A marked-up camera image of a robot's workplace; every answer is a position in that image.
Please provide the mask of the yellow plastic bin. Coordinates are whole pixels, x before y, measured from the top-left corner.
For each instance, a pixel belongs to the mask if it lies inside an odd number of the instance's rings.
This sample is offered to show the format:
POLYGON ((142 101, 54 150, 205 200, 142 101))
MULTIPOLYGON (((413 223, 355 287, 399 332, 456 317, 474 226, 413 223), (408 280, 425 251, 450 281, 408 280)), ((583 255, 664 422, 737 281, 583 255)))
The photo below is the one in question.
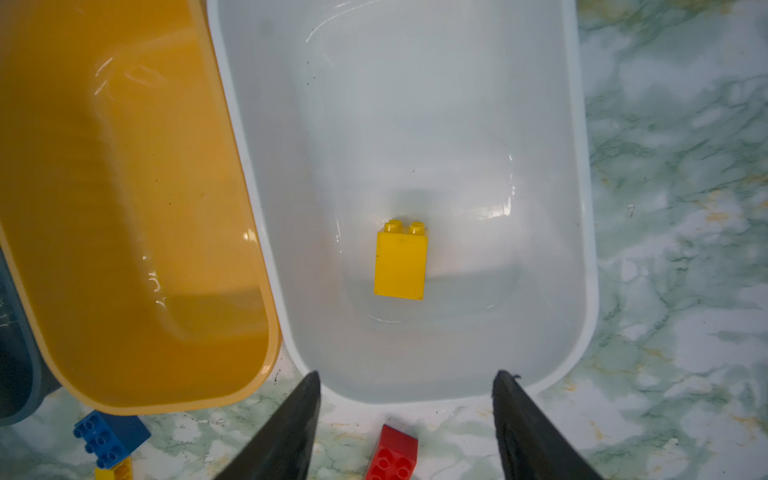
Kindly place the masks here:
POLYGON ((239 402, 280 328, 202 1, 1 5, 1 245, 90 407, 239 402))

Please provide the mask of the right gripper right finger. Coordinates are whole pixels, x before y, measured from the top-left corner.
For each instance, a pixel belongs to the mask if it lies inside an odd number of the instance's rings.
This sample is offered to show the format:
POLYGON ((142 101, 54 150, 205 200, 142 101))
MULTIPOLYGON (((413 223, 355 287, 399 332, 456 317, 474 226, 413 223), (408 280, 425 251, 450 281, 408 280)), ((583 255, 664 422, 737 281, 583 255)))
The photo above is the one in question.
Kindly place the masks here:
POLYGON ((600 475, 568 443, 505 370, 492 388, 496 438, 507 479, 598 479, 600 475))

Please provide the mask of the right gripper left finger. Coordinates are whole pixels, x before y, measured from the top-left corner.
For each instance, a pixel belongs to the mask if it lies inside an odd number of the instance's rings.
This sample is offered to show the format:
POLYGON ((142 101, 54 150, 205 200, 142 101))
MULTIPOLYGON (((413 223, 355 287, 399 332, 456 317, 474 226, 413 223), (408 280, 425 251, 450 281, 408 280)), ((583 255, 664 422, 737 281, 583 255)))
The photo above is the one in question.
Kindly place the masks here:
POLYGON ((302 379, 217 478, 305 479, 308 476, 320 406, 320 377, 313 371, 302 379))

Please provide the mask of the white plastic bin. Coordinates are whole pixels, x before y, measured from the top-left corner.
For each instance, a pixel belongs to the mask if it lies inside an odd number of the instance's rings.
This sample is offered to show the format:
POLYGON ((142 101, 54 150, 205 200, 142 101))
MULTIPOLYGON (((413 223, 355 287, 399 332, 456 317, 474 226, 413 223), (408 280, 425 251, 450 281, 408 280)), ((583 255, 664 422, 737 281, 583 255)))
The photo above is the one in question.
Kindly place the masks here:
POLYGON ((211 1, 286 348, 368 404, 538 393, 584 355, 598 275, 572 1, 211 1), (428 230, 424 298, 377 233, 428 230))

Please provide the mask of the dark teal plastic bin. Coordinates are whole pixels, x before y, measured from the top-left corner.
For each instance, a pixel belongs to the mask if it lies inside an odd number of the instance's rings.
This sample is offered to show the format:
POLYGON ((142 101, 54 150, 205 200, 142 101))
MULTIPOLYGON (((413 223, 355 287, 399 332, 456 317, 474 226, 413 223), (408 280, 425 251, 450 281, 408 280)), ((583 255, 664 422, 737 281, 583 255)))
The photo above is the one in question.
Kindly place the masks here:
POLYGON ((32 333, 8 264, 1 254, 1 426, 33 413, 61 385, 32 333))

